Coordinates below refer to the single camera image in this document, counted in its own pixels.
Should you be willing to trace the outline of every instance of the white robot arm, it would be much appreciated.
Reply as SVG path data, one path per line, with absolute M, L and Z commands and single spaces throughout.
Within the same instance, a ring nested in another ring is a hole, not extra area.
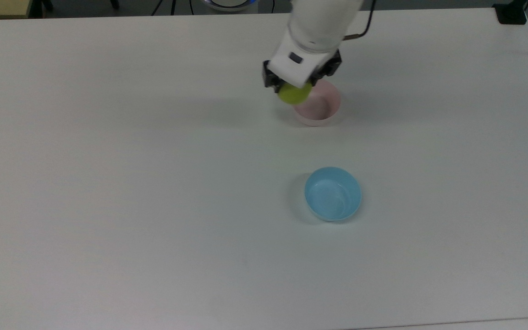
M 363 0 L 293 0 L 282 40 L 264 62 L 266 87 L 278 93 L 283 84 L 302 88 L 331 76 L 341 63 L 338 47 Z

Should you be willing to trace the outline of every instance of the floor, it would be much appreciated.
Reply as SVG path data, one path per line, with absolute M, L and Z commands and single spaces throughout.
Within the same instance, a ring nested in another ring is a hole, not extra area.
M 47 18 L 149 16 L 155 9 L 155 15 L 170 15 L 173 2 L 176 5 L 174 15 L 190 15 L 191 1 L 195 15 L 206 13 L 206 7 L 201 4 L 202 0 L 162 0 L 161 2 L 160 0 L 119 0 L 118 10 L 111 7 L 109 0 L 52 0 L 54 10 L 45 15 Z M 274 12 L 291 11 L 289 0 L 260 0 L 258 12 L 270 13 L 273 1 L 275 2 Z M 484 8 L 491 7 L 494 3 L 507 2 L 509 0 L 378 0 L 376 9 Z M 369 9 L 369 5 L 370 1 L 365 0 L 362 10 Z

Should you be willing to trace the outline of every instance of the bowl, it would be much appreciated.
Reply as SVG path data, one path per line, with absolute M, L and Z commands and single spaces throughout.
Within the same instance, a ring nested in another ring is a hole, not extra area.
M 321 126 L 329 123 L 339 110 L 341 95 L 328 81 L 317 81 L 307 99 L 293 106 L 298 121 L 307 126 Z
M 354 215 L 362 201 L 356 178 L 338 167 L 313 172 L 304 185 L 304 198 L 319 219 L 333 222 Z

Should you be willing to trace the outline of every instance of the white table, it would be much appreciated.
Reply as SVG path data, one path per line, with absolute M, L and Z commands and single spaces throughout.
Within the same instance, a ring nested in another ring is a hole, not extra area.
M 0 21 L 0 329 L 528 317 L 528 25 L 377 12 L 308 128 L 260 77 L 286 20 Z M 326 165 L 343 224 L 304 205 Z

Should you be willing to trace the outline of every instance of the blue bowl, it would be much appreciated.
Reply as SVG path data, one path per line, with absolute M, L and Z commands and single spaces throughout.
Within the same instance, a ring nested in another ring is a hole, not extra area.
M 340 221 L 360 207 L 362 191 L 356 178 L 337 167 L 313 172 L 304 185 L 304 198 L 311 211 L 325 221 Z

